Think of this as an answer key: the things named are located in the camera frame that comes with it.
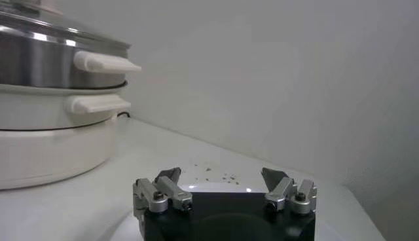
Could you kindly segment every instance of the white base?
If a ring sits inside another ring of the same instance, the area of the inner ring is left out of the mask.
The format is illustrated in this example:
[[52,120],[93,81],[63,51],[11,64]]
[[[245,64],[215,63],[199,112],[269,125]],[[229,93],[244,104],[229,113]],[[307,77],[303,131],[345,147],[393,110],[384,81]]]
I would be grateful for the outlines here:
[[0,131],[0,189],[75,176],[115,151],[115,122],[47,131]]

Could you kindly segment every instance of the white wall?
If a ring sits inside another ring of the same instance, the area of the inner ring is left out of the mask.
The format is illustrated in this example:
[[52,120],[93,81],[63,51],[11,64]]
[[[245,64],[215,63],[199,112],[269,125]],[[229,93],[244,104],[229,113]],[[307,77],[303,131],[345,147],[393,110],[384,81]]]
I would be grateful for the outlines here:
[[143,73],[124,95],[135,118],[332,178],[370,213],[419,181],[416,0],[59,7],[133,44]]

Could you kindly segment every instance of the bolt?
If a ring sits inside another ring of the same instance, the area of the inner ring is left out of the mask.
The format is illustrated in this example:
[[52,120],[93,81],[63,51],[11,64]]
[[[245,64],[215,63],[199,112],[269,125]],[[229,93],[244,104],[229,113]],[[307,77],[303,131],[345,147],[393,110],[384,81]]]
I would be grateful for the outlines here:
[[183,211],[189,212],[192,210],[192,204],[190,202],[185,202],[182,205]]
[[155,193],[153,193],[153,199],[154,200],[160,200],[164,197],[163,193],[160,191],[157,191]]
[[276,204],[273,202],[268,202],[265,206],[267,212],[274,213],[276,212]]
[[299,202],[305,201],[306,200],[306,195],[304,193],[302,193],[302,192],[298,192],[295,195],[295,200],[296,201],[299,201]]

